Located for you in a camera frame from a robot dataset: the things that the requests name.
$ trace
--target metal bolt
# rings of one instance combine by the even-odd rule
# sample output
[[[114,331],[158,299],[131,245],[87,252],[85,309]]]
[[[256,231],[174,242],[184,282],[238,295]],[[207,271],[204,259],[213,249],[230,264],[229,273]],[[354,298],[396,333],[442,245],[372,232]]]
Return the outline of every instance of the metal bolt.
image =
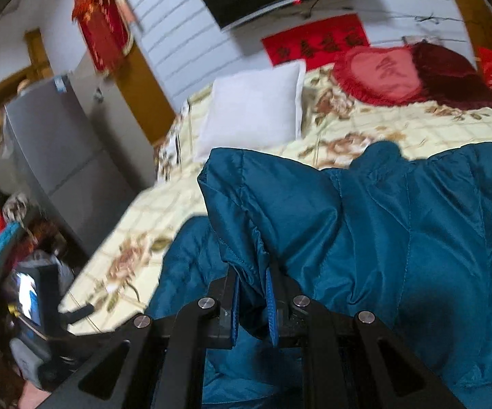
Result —
[[[151,324],[151,318],[147,315],[139,315],[134,319],[134,325],[138,329],[143,329]]]
[[[201,309],[210,309],[215,304],[215,300],[211,297],[204,297],[199,300]]]
[[[361,311],[358,318],[362,323],[371,324],[375,321],[375,314],[369,311]]]
[[[310,304],[310,298],[304,295],[297,295],[296,297],[293,297],[293,304],[297,307],[308,306]]]

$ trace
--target bed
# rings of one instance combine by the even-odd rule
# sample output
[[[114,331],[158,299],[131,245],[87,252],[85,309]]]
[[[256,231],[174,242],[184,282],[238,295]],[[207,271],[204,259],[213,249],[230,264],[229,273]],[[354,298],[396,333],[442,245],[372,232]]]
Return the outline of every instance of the bed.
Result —
[[[471,143],[492,141],[492,109],[459,110],[435,102],[374,107],[331,82],[331,65],[308,72],[303,90],[303,138],[263,152],[318,169],[346,168],[379,140],[397,143],[408,159],[426,158]],[[68,311],[93,303],[94,314],[69,330],[108,331],[143,311],[157,288],[163,256],[181,225],[205,215],[193,161],[195,140],[211,100],[211,88],[184,105],[158,152],[158,181],[134,200],[95,252],[61,303]],[[127,262],[126,254],[135,254]]]

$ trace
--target white pillow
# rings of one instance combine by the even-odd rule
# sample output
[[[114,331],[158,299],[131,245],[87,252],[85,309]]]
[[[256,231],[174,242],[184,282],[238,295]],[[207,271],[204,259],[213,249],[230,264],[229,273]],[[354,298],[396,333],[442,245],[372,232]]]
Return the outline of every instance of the white pillow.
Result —
[[[218,78],[193,160],[214,148],[262,149],[301,138],[304,60]]]

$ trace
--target phone screen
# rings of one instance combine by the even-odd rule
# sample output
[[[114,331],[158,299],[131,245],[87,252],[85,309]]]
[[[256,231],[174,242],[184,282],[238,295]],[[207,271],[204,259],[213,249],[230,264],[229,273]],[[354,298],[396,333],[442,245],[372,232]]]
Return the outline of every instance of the phone screen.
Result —
[[[34,278],[26,274],[17,274],[19,282],[19,311],[26,317],[40,325],[40,311],[38,309],[38,294]]]

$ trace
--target triangular cutout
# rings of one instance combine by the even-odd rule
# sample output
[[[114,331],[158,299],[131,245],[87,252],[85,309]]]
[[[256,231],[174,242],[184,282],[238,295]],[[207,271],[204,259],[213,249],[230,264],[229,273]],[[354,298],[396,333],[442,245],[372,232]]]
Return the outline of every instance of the triangular cutout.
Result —
[[[390,375],[391,385],[398,397],[404,397],[426,386],[424,379],[386,340],[379,341],[379,349]]]
[[[128,341],[123,341],[119,344],[97,367],[79,382],[79,389],[101,400],[109,400],[129,349],[130,345]]]

